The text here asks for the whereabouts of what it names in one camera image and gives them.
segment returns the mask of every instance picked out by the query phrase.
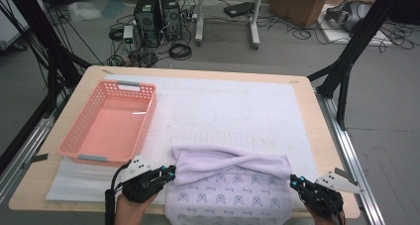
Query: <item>purple fabric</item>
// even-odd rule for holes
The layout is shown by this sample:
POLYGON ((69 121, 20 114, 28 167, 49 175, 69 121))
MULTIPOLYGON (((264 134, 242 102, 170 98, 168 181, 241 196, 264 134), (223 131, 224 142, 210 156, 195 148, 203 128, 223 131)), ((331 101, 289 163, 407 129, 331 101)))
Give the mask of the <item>purple fabric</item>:
POLYGON ((165 214, 173 225, 283 224, 291 216, 287 156, 217 146, 173 148, 175 181, 165 214))

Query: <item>cloth fold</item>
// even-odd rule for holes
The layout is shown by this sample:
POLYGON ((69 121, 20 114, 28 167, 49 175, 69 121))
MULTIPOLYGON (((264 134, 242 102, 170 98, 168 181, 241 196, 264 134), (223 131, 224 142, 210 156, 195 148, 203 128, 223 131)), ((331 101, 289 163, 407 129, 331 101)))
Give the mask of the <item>cloth fold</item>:
POLYGON ((286 155, 218 146, 172 149, 176 178, 167 185, 165 215, 182 224, 283 224, 291 216, 286 155))

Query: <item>basket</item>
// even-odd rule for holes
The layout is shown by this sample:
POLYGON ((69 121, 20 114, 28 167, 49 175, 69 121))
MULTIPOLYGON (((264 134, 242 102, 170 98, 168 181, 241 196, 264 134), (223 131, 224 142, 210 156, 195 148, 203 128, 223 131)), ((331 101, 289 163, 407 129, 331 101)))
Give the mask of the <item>basket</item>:
POLYGON ((120 167, 142 150, 156 107, 153 84, 101 80, 58 153, 76 163, 120 167))

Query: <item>concrete floor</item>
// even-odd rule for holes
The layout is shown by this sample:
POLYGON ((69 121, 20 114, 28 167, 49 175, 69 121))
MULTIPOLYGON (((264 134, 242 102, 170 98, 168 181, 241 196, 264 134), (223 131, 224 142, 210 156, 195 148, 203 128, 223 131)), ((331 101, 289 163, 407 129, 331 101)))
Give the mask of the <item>concrete floor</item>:
MULTIPOLYGON (((110 55, 109 26, 134 10, 128 0, 66 0, 91 1, 104 16, 73 26, 101 61, 110 55)), ((207 11, 224 16, 221 6, 207 11)), ((266 6, 262 14, 266 15, 266 6)), ((82 41, 68 25, 64 25, 73 50, 78 56, 97 63, 82 41)), ((293 37, 287 27, 276 24, 260 27, 261 46, 251 46, 247 26, 212 22, 205 26, 201 47, 190 43, 192 57, 186 61, 168 59, 171 68, 255 72, 268 74, 309 75, 334 62, 345 46, 321 45, 314 36, 308 40, 293 37)), ((419 33, 410 37, 420 43, 419 33)), ((355 151, 364 168, 373 195, 386 224, 418 224, 420 192, 420 48, 404 50, 391 47, 381 53, 368 47, 356 62, 350 80, 346 125, 355 151)), ((30 51, 0 52, 0 153, 10 144, 20 128, 47 95, 38 65, 30 51)), ((169 68, 167 61, 156 64, 169 68)), ((322 79, 313 82, 313 86, 322 79)), ((7 207, 7 196, 0 206, 1 224, 99 224, 101 213, 22 212, 7 207)), ((350 224, 367 224, 362 216, 350 224)))

